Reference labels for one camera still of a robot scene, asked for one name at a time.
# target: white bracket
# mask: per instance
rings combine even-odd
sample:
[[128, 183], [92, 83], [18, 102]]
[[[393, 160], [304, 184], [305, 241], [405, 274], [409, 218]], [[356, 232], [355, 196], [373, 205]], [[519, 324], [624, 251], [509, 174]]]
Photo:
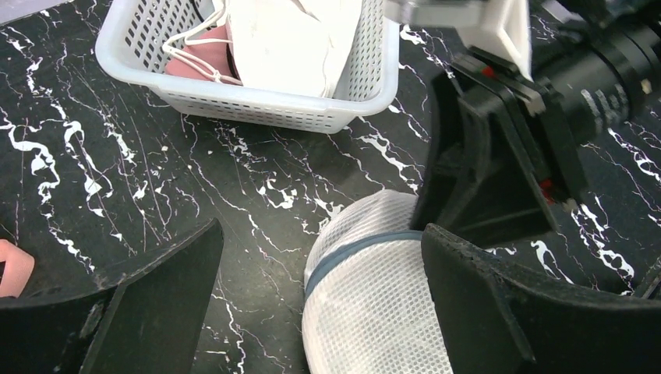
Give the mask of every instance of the white bracket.
[[528, 0], [489, 0], [475, 26], [458, 27], [461, 42], [514, 63], [532, 81]]

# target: face mask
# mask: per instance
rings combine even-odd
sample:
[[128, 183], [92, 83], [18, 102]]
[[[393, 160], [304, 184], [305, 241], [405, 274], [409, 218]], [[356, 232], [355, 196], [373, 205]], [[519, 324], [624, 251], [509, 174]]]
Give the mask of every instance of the face mask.
[[[214, 27], [213, 29], [206, 31], [200, 36], [199, 40], [205, 39], [227, 39], [227, 30], [225, 26]], [[190, 54], [197, 58], [202, 59], [204, 62], [209, 64], [211, 68], [208, 68], [208, 65], [202, 65], [199, 62], [195, 62], [189, 58], [184, 58], [184, 61], [178, 58], [171, 58], [168, 61], [168, 64], [165, 66], [165, 74], [170, 76], [181, 76], [184, 78], [198, 79], [198, 80], [210, 80], [216, 81], [216, 77], [222, 81], [222, 83], [227, 84], [236, 84], [228, 79], [222, 79], [224, 76], [230, 76], [232, 78], [238, 78], [236, 71], [233, 70], [232, 57], [230, 56], [229, 44], [220, 44], [220, 43], [205, 43], [205, 44], [195, 44], [195, 45], [186, 45], [183, 49], [185, 52], [182, 55]]]
[[358, 26], [361, 0], [298, 0], [302, 9], [320, 21], [330, 36], [330, 53], [323, 70], [327, 77], [327, 97], [332, 97], [351, 53]]
[[[198, 55], [193, 55], [190, 53], [190, 51], [195, 47], [202, 46], [203, 44], [211, 44], [211, 43], [222, 43], [222, 44], [227, 44], [231, 43], [230, 40], [226, 39], [218, 39], [214, 37], [204, 37], [204, 39], [195, 39], [192, 40], [191, 37], [199, 34], [200, 32], [204, 31], [206, 28], [215, 25], [216, 28], [207, 31], [205, 35], [224, 35], [224, 29], [222, 27], [225, 25], [225, 21], [227, 19], [227, 15], [225, 12], [225, 7], [222, 2], [219, 2], [218, 0], [214, 0], [214, 8], [215, 11], [211, 13], [211, 15], [200, 25], [197, 27], [192, 28], [191, 30], [188, 30], [184, 33], [177, 34], [173, 37], [170, 37], [165, 43], [163, 44], [163, 52], [169, 54], [171, 57], [176, 58], [180, 62], [188, 65], [191, 69], [193, 69], [195, 72], [198, 73], [199, 76], [202, 76], [208, 80], [212, 80], [214, 82], [218, 83], [233, 83], [240, 85], [241, 81], [238, 79], [235, 79], [231, 76], [228, 76], [226, 74], [221, 73], [218, 69], [214, 67], [211, 63], [209, 63], [205, 58], [200, 58]], [[184, 45], [187, 47], [188, 51], [183, 51], [180, 49], [177, 49], [173, 46], [173, 44], [176, 41], [179, 41], [183, 39], [184, 40]], [[225, 48], [218, 48], [217, 52], [214, 53], [223, 53], [225, 51]]]
[[228, 38], [243, 86], [332, 97], [351, 50], [360, 4], [359, 0], [226, 4]]

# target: red marking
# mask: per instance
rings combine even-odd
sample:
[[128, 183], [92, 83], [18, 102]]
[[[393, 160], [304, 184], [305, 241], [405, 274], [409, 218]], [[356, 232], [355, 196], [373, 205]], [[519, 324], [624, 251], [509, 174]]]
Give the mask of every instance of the red marking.
[[546, 202], [549, 205], [553, 205], [555, 202], [551, 197], [551, 191], [553, 190], [553, 182], [550, 179], [544, 179], [539, 183], [539, 187], [542, 189], [542, 195], [546, 197]]
[[488, 78], [496, 78], [496, 72], [493, 71], [491, 66], [487, 66], [482, 69], [482, 74]]

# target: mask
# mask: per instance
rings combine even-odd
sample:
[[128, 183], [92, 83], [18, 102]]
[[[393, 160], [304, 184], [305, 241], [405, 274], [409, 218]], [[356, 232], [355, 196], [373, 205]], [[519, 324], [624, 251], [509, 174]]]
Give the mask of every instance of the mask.
[[228, 38], [243, 86], [332, 97], [360, 5], [359, 0], [231, 0], [226, 4]]
[[[224, 54], [225, 47], [222, 48], [205, 48], [210, 47], [205, 44], [212, 43], [231, 43], [230, 40], [219, 38], [226, 36], [225, 21], [227, 19], [226, 8], [222, 2], [214, 0], [214, 12], [211, 13], [207, 19], [197, 27], [192, 28], [184, 33], [177, 34], [170, 37], [163, 44], [163, 52], [169, 54], [171, 57], [176, 58], [179, 62], [186, 64], [192, 71], [187, 72], [182, 67], [181, 63], [168, 63], [166, 72], [177, 76], [185, 76], [189, 78], [201, 77], [202, 79], [212, 80], [218, 83], [232, 83], [240, 85], [241, 81], [229, 76], [227, 70], [221, 66], [227, 66], [227, 56]], [[216, 28], [207, 31], [200, 39], [192, 40], [191, 37], [204, 31], [206, 28], [215, 25]], [[183, 39], [185, 50], [175, 48], [175, 42]], [[209, 58], [209, 54], [214, 54], [213, 58]]]
[[478, 26], [458, 27], [461, 42], [513, 62], [521, 75], [532, 80], [530, 44], [530, 11], [527, 1], [488, 1]]

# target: blue trim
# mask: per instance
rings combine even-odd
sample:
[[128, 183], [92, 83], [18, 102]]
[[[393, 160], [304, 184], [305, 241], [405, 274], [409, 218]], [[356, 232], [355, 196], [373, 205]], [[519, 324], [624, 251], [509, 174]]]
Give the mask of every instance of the blue trim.
[[332, 252], [330, 255], [322, 258], [319, 261], [319, 264], [314, 268], [310, 278], [308, 279], [308, 284], [306, 286], [306, 296], [305, 300], [313, 293], [314, 288], [323, 280], [335, 267], [343, 263], [349, 257], [355, 255], [356, 253], [362, 251], [363, 249], [370, 247], [371, 245], [385, 243], [385, 242], [394, 242], [399, 240], [422, 240], [422, 231], [396, 231], [396, 232], [385, 232], [381, 234], [376, 234], [362, 238], [356, 242], [343, 245], [335, 252]]

